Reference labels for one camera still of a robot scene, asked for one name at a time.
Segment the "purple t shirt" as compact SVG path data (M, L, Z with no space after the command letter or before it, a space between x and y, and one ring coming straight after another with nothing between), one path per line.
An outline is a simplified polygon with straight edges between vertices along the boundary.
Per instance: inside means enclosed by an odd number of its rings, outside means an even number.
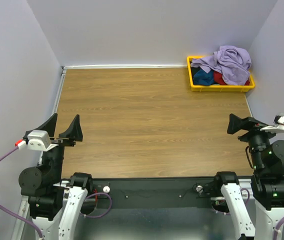
M231 86L244 86L249 80L252 60L244 48L224 45L213 55L193 58L190 67L201 68L205 73L217 72Z

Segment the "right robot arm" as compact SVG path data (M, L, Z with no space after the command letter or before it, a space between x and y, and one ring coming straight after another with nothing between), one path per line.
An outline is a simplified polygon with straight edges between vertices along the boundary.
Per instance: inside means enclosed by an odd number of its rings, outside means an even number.
M280 240L284 224L284 140L270 139L284 133L284 114L276 115L272 125L253 117L229 115L227 133L246 133L238 140L245 150L253 175L250 178L255 200L256 220L252 222L242 198L235 172L220 171L214 176L212 191L222 196L229 210L237 240Z

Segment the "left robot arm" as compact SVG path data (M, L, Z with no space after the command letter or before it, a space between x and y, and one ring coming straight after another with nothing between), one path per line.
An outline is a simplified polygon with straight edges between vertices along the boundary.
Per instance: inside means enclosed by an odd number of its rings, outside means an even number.
M76 115L67 130L55 138L57 119L54 113L39 127L26 131L22 138L28 150L42 153L40 163L24 169L18 178L41 240L74 239L85 198L93 192L93 178L88 173L76 172L62 184L65 148L82 142L83 132L80 116Z

